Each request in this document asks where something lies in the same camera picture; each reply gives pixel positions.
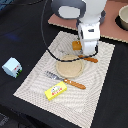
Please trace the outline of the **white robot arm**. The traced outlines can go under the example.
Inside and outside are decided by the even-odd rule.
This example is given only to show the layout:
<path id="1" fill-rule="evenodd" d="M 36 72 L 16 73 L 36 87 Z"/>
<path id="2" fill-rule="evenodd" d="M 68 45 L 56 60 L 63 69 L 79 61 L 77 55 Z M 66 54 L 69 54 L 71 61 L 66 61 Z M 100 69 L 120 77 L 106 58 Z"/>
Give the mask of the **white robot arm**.
<path id="1" fill-rule="evenodd" d="M 52 0 L 54 14 L 63 19 L 76 19 L 78 37 L 84 55 L 92 55 L 100 38 L 101 13 L 107 0 Z"/>

